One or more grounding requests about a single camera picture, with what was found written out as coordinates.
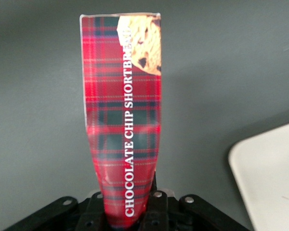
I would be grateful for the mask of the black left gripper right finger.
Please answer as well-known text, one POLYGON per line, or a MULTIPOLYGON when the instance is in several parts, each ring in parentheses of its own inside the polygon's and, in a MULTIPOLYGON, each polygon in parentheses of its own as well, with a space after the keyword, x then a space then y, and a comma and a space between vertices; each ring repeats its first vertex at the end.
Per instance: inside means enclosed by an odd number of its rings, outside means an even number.
POLYGON ((168 231, 168 197, 164 191, 158 190, 156 174, 149 193, 146 212, 141 221, 142 231, 168 231))

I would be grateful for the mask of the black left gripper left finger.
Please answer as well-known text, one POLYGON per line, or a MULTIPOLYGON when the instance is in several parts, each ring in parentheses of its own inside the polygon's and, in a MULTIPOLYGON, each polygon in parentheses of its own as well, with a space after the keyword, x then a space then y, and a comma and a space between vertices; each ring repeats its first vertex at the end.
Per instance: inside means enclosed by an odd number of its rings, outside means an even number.
POLYGON ((104 202, 101 192, 96 192, 89 200, 84 214, 85 231, 102 231, 104 228, 104 202))

